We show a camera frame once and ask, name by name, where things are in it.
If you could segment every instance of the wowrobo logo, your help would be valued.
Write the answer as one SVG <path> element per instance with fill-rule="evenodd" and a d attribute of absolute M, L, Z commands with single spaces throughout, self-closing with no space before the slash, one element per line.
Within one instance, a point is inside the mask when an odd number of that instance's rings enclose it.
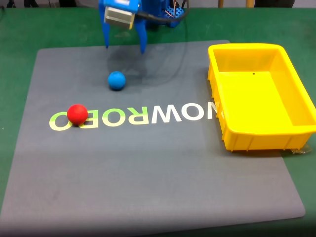
<path fill-rule="evenodd" d="M 198 114 L 196 116 L 190 116 L 188 114 L 188 107 L 195 107 L 198 110 Z M 142 112 L 139 113 L 137 112 L 133 107 L 131 108 L 127 108 L 130 112 L 131 115 L 128 117 L 128 121 L 133 124 L 133 125 L 144 125 L 144 124 L 149 124 L 150 120 L 148 117 L 148 112 L 147 112 L 147 107 L 142 107 Z M 207 103 L 207 119 L 212 119 L 213 115 L 212 115 L 212 109 L 216 111 L 216 106 L 214 104 L 214 102 L 208 102 Z M 98 124 L 99 124 L 99 111 L 98 110 L 89 110 L 88 111 L 89 114 L 91 114 L 92 116 L 89 116 L 89 118 L 87 119 L 87 121 L 90 121 L 90 124 L 82 124 L 79 127 L 80 128 L 97 128 Z M 119 114 L 119 120 L 117 122 L 110 122 L 108 117 L 110 115 L 110 113 L 118 113 Z M 159 105 L 154 106 L 154 111 L 153 111 L 153 116 L 151 119 L 151 123 L 157 123 L 157 118 L 158 118 L 158 114 L 160 115 L 160 117 L 162 118 L 163 122 L 170 122 L 170 116 L 171 113 L 173 114 L 173 116 L 175 117 L 177 122 L 181 122 L 182 119 L 179 116 L 179 113 L 177 112 L 176 108 L 174 107 L 174 105 L 168 105 L 167 106 L 167 110 L 166 113 L 163 112 L 163 110 L 161 109 L 161 107 Z M 201 118 L 204 117 L 204 109 L 202 108 L 201 105 L 196 104 L 196 103 L 188 103 L 185 104 L 184 106 L 182 106 L 181 109 L 181 114 L 182 116 L 187 119 L 187 120 L 192 120 L 192 121 L 196 121 L 196 120 L 200 120 Z M 51 129 L 55 130 L 55 131 L 64 131 L 67 130 L 68 128 L 70 128 L 72 126 L 72 123 L 70 121 L 68 121 L 68 123 L 65 126 L 57 126 L 56 125 L 56 120 L 59 116 L 67 116 L 67 112 L 59 112 L 54 114 L 50 120 L 49 120 L 49 126 Z M 126 115 L 125 112 L 121 109 L 109 109 L 106 110 L 103 115 L 102 115 L 102 121 L 106 126 L 109 127 L 117 127 L 122 125 L 126 120 Z"/>

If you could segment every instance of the black wire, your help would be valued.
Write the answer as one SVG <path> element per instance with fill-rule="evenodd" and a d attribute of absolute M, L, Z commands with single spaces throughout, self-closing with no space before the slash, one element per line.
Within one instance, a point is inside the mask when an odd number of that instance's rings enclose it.
<path fill-rule="evenodd" d="M 2 5 L 0 6 L 0 8 L 1 8 L 1 12 L 2 12 L 0 20 L 2 20 L 4 13 L 5 13 L 5 10 L 4 10 L 4 6 L 2 6 Z"/>
<path fill-rule="evenodd" d="M 181 8 L 184 8 L 184 4 L 186 4 L 187 0 L 183 0 Z"/>
<path fill-rule="evenodd" d="M 157 16 L 154 16 L 154 15 L 148 14 L 146 12 L 142 12 L 142 11 L 138 12 L 136 14 L 136 16 L 141 17 L 141 18 L 145 18 L 147 20 L 156 21 L 156 22 L 159 22 L 159 23 L 172 23 L 172 22 L 181 21 L 181 20 L 183 20 L 184 18 L 187 17 L 187 15 L 188 15 L 188 13 L 190 11 L 189 0 L 183 0 L 182 8 L 184 7 L 184 3 L 187 3 L 187 10 L 179 18 L 162 18 L 162 17 L 157 17 Z"/>

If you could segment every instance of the blue ball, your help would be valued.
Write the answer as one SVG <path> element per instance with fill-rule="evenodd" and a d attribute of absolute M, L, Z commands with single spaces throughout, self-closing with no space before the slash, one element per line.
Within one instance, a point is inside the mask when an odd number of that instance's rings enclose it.
<path fill-rule="evenodd" d="M 126 84 L 126 78 L 121 72 L 112 72 L 108 77 L 108 83 L 112 90 L 122 90 Z"/>

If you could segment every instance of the green surface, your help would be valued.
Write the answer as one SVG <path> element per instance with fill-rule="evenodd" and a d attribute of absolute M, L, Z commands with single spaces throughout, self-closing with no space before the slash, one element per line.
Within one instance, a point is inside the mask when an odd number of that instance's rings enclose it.
<path fill-rule="evenodd" d="M 196 8 L 177 28 L 148 32 L 149 43 L 199 40 L 267 42 L 288 52 L 304 86 L 316 102 L 316 9 Z M 110 43 L 138 44 L 134 30 L 112 28 Z M 98 10 L 90 8 L 8 9 L 0 21 L 0 203 L 3 202 L 15 144 L 37 51 L 51 47 L 104 45 Z M 188 231 L 181 236 L 243 236 L 311 233 L 316 219 L 316 136 L 313 151 L 285 163 L 306 208 L 304 218 Z"/>

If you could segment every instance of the yellow tray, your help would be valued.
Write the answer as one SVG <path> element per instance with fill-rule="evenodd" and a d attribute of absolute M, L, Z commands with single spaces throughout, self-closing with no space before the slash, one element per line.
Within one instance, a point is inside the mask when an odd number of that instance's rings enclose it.
<path fill-rule="evenodd" d="M 227 150 L 300 149 L 316 132 L 316 109 L 283 47 L 219 44 L 208 54 Z"/>

